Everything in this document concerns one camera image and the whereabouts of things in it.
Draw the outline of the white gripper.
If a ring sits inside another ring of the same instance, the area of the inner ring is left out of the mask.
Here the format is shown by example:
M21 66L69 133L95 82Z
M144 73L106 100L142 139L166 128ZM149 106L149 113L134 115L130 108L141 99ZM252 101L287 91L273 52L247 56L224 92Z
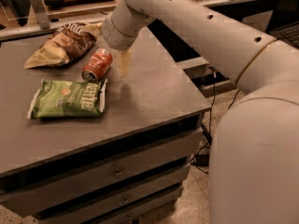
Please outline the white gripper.
M82 32L93 36L102 35L106 43L119 52L119 73L121 77L128 74L131 65L131 51L129 48L134 44L140 28L130 16L121 16L116 13L107 15L103 23L89 23Z

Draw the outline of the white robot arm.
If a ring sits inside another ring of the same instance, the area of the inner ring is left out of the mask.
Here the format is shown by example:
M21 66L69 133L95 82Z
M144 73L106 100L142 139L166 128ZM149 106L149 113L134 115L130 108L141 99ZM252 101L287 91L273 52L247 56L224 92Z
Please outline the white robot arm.
M209 158L210 224L298 224L298 51L190 0L120 0L103 33L132 46L158 19L226 79Z

